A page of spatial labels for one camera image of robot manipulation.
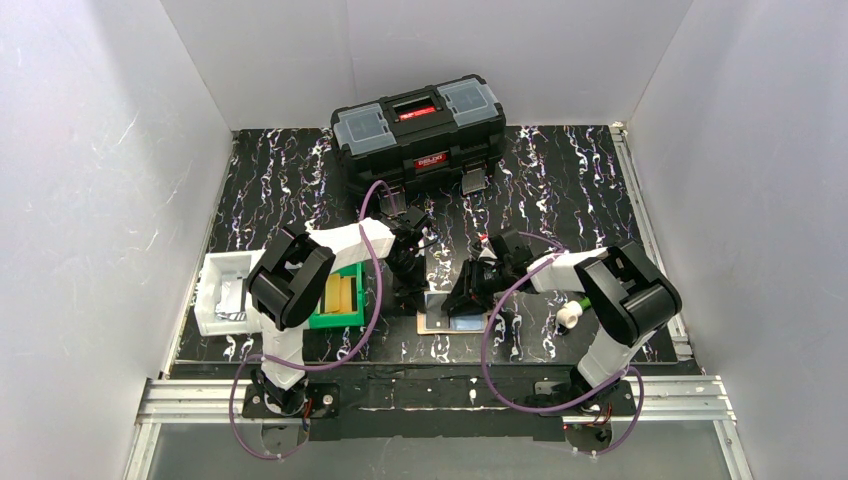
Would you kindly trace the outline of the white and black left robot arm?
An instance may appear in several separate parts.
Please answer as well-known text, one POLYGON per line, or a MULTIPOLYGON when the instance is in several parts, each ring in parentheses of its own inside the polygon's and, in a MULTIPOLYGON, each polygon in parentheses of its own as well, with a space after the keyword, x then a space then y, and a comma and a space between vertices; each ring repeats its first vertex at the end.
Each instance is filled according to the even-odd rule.
POLYGON ((420 243, 431 227, 430 217, 411 207, 329 230, 284 229, 245 281, 260 315, 261 365, 251 373, 259 402, 284 417, 306 407, 310 369, 303 363, 303 326, 336 271, 364 261, 385 263, 395 298, 425 311, 426 260, 420 243))

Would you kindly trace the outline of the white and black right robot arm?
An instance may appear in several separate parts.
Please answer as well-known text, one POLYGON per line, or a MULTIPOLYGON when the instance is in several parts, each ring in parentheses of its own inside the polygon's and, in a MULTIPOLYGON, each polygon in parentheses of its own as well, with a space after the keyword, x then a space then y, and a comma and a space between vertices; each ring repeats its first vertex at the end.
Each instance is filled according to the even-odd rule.
POLYGON ((591 311, 598 329, 570 372, 569 400, 536 410, 553 413, 590 403, 614 386, 635 353, 681 312, 683 302, 672 282, 632 240, 585 252, 567 252, 552 241, 552 251, 536 254, 528 243, 531 237, 506 229, 476 242, 441 309, 449 316, 495 317, 516 291, 580 294, 560 309, 558 321, 576 322, 591 311))

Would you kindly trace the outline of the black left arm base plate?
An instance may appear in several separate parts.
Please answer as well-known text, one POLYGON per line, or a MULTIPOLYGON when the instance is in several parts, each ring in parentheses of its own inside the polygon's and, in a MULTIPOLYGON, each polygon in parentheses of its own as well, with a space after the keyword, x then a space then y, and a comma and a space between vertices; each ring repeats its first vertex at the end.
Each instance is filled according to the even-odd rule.
POLYGON ((244 418, 323 419, 338 415, 340 399, 340 388, 332 383, 298 382, 289 390, 251 383, 236 405, 244 418))

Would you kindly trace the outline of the black plastic toolbox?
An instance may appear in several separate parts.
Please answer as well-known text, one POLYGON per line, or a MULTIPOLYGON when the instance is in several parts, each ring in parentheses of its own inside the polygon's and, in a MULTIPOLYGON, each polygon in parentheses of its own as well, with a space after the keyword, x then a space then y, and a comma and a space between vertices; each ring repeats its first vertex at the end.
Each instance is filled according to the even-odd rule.
POLYGON ((358 199, 377 180, 407 195, 457 181, 479 191, 506 147, 504 108, 477 74, 338 108, 330 128, 346 190, 358 199))

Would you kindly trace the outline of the yellow cards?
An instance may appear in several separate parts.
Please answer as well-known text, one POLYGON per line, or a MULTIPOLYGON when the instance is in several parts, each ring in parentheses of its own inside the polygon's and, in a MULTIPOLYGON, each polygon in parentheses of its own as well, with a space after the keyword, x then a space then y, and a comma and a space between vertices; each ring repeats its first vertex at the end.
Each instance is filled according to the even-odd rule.
POLYGON ((359 310, 358 282, 355 276, 331 274, 325 284, 320 313, 325 315, 352 314, 359 310))

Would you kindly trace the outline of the printed card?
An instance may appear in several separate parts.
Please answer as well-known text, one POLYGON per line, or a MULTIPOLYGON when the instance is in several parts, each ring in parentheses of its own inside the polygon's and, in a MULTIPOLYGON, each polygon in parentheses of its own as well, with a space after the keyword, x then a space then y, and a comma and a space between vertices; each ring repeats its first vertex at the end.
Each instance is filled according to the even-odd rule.
POLYGON ((221 283, 219 300, 215 306, 217 319, 225 322, 245 321, 247 317, 246 298, 247 293, 243 278, 224 279, 221 283))

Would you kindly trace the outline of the white plastic bin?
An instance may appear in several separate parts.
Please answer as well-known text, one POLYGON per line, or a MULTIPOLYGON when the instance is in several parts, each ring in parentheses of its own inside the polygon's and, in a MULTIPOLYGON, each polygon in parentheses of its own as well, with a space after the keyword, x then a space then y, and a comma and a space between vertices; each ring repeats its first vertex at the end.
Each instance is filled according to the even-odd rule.
POLYGON ((194 316, 204 337, 259 333, 246 280, 264 250, 209 253, 196 283, 194 316))

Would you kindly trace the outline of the aluminium front rail frame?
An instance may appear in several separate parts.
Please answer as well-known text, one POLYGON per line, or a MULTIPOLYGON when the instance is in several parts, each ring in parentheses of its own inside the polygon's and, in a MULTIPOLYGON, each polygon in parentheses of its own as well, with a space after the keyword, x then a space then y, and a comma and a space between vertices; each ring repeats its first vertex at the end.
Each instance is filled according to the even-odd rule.
POLYGON ((647 377, 638 419, 615 416, 616 449, 578 446, 576 417, 502 407, 354 407, 315 419, 230 419, 227 380, 164 380, 139 408, 128 479, 748 479, 719 377, 647 377))

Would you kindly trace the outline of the black credit card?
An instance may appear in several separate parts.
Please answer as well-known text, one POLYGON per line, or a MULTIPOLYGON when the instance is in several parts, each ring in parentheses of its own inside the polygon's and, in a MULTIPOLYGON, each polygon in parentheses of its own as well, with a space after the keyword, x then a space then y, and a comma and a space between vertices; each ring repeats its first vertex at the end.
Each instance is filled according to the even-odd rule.
POLYGON ((427 292, 425 294, 426 311, 423 320, 423 330, 425 332, 442 332, 452 329, 451 317, 443 309, 448 295, 448 292, 427 292))

